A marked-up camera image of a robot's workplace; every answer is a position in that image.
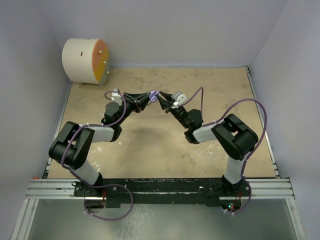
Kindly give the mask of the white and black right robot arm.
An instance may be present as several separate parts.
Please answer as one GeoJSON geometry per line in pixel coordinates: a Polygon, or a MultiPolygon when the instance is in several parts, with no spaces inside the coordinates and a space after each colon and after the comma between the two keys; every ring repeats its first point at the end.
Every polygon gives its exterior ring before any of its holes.
{"type": "Polygon", "coordinates": [[[178,106],[176,96],[160,92],[156,96],[162,110],[171,113],[186,129],[184,136],[190,144],[200,144],[217,140],[228,155],[228,162],[223,178],[222,190],[228,196],[240,190],[243,178],[245,158],[254,150],[258,143],[257,134],[235,114],[231,113],[218,123],[205,126],[202,112],[199,109],[187,111],[178,106]]]}

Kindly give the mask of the purple earbud charging case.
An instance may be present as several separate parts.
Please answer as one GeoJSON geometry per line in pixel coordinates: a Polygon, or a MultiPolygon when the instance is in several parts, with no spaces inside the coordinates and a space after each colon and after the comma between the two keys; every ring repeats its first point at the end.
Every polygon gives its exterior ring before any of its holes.
{"type": "Polygon", "coordinates": [[[150,95],[149,95],[149,103],[155,103],[158,98],[157,98],[157,95],[159,94],[159,91],[151,91],[150,92],[150,95]]]}

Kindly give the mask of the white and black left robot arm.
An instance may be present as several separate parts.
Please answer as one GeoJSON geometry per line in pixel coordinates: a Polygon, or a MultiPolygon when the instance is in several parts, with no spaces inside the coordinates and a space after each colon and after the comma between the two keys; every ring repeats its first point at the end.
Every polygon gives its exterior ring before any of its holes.
{"type": "Polygon", "coordinates": [[[121,94],[113,90],[101,123],[66,122],[49,148],[49,157],[86,183],[85,190],[91,196],[98,196],[103,191],[102,175],[89,163],[91,144],[116,141],[122,132],[121,124],[131,113],[143,111],[150,95],[150,92],[121,94]]]}

